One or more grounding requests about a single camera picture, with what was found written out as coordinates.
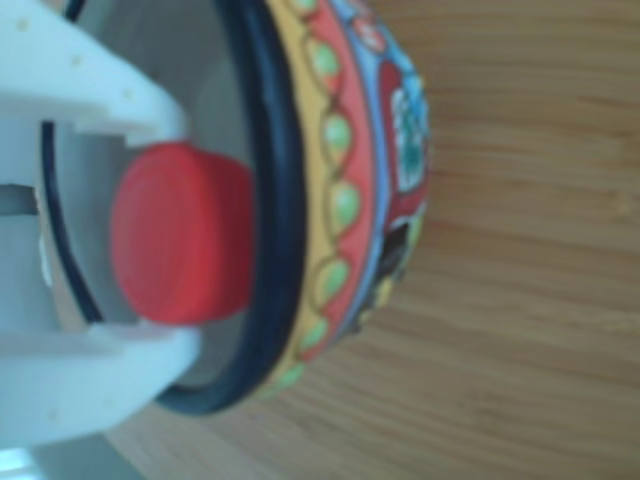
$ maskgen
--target wood grain surface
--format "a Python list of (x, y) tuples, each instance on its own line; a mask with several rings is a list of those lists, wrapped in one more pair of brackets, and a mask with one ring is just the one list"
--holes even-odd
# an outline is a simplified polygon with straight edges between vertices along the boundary
[(433, 108), (404, 286), (282, 397), (111, 441), (157, 480), (640, 478), (640, 1), (374, 3)]

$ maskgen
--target colorful pattern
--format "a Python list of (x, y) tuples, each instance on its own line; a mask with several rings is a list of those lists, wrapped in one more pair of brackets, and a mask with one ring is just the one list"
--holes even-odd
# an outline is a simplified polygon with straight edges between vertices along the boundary
[(429, 131), (422, 83), (364, 1), (267, 5), (296, 86), (309, 212), (304, 295), (270, 395), (388, 296), (425, 207)]

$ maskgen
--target painted ceramic bowl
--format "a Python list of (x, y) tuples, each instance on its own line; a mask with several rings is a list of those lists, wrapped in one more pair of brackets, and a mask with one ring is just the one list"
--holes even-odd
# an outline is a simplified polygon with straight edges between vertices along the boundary
[[(411, 61), (361, 0), (86, 0), (67, 13), (181, 102), (197, 147), (253, 176), (249, 305), (203, 327), (201, 360), (159, 401), (203, 414), (291, 386), (385, 303), (420, 232), (428, 106)], [(108, 244), (134, 157), (43, 127), (45, 240), (69, 328), (137, 321)]]

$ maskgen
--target white plastic holder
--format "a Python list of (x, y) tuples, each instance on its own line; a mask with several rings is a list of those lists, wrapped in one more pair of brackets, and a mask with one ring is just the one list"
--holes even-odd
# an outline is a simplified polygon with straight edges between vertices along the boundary
[[(186, 114), (162, 87), (37, 0), (0, 0), (0, 113), (68, 121), (131, 147), (189, 135)], [(197, 329), (146, 322), (0, 332), (0, 449), (118, 425), (189, 369), (200, 342)]]

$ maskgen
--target red plastic cap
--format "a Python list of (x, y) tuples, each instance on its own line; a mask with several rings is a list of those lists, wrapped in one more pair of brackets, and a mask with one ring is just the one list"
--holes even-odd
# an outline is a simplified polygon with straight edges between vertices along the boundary
[(115, 200), (116, 278), (150, 320), (198, 325), (249, 302), (253, 276), (251, 173), (185, 144), (145, 151)]

